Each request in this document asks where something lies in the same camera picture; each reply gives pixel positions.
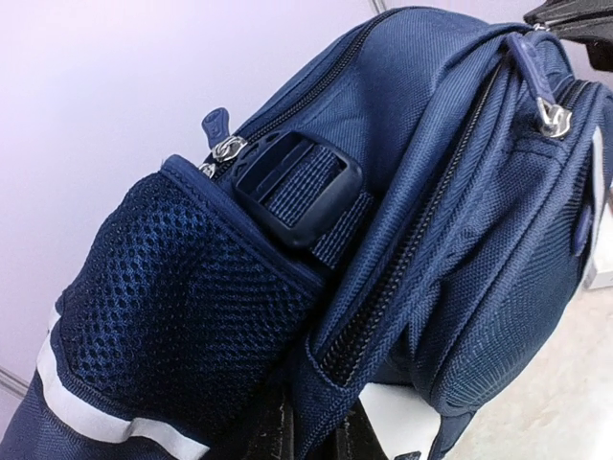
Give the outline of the navy blue backpack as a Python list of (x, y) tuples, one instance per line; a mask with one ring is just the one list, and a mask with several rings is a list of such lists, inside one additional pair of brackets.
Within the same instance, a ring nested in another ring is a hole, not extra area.
[(442, 459), (590, 271), (612, 92), (547, 26), (426, 7), (339, 37), (209, 154), (169, 157), (53, 307), (5, 459), (240, 459), (285, 387), (294, 458), (361, 401)]

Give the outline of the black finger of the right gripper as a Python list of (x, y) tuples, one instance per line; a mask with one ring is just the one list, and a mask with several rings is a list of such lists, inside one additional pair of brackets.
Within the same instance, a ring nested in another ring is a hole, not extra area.
[(611, 0), (552, 0), (524, 14), (530, 25), (547, 26), (571, 41), (611, 41)]

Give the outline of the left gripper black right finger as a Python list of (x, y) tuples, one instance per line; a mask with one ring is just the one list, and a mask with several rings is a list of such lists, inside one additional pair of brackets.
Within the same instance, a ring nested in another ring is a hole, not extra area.
[(332, 436), (336, 460), (387, 460), (361, 401), (357, 401)]

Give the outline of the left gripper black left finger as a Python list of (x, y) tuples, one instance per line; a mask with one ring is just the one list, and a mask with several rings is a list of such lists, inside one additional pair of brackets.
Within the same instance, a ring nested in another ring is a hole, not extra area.
[(294, 411), (285, 387), (268, 392), (250, 416), (240, 459), (294, 458)]

